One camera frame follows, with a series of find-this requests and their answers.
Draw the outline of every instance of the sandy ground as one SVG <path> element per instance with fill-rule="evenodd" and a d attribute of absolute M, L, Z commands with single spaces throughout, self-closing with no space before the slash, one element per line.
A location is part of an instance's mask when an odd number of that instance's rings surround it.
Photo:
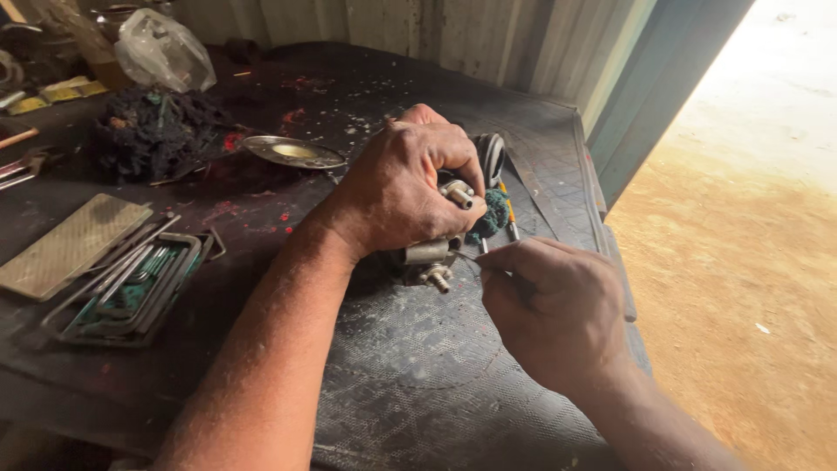
<path fill-rule="evenodd" d="M 757 0 L 607 221 L 657 381 L 754 469 L 837 463 L 836 44 Z"/>

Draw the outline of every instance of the hand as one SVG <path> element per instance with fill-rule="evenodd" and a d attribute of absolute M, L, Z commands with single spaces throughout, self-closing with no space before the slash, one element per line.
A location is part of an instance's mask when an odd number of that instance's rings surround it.
<path fill-rule="evenodd" d="M 608 258 L 532 237 L 477 262 L 503 345 L 541 386 L 574 401 L 628 358 L 624 291 Z"/>
<path fill-rule="evenodd" d="M 475 191 L 462 210 L 436 189 L 436 170 L 457 170 Z M 316 218 L 359 259 L 466 232 L 485 213 L 485 184 L 474 144 L 426 105 L 390 121 L 363 150 Z"/>

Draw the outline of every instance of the plastic bag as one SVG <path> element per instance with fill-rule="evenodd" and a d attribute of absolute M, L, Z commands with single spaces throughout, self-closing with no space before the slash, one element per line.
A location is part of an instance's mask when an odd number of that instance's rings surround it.
<path fill-rule="evenodd" d="M 121 26 L 116 58 L 142 85 L 158 83 L 185 93 L 206 91 L 217 81 L 206 48 L 192 32 L 150 8 L 136 10 Z"/>

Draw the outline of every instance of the forearm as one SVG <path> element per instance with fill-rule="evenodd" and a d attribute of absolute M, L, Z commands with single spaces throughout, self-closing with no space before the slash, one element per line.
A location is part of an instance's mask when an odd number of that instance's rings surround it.
<path fill-rule="evenodd" d="M 630 469 L 743 469 L 630 360 L 610 367 L 570 399 Z"/>
<path fill-rule="evenodd" d="M 250 297 L 156 469 L 308 469 L 322 371 L 354 263 L 339 236 L 303 222 Z"/>

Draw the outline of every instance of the wooden handle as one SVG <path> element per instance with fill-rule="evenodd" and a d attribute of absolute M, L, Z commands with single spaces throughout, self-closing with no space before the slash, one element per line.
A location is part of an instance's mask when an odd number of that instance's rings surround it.
<path fill-rule="evenodd" d="M 20 134 L 11 136 L 8 139 L 3 139 L 2 141 L 0 141 L 0 149 L 7 148 L 7 147 L 11 146 L 12 144 L 17 144 L 18 142 L 21 142 L 24 139 L 29 139 L 30 137 L 37 136 L 37 135 L 38 135 L 38 130 L 33 127 L 32 129 L 30 129 L 28 131 L 21 132 Z"/>

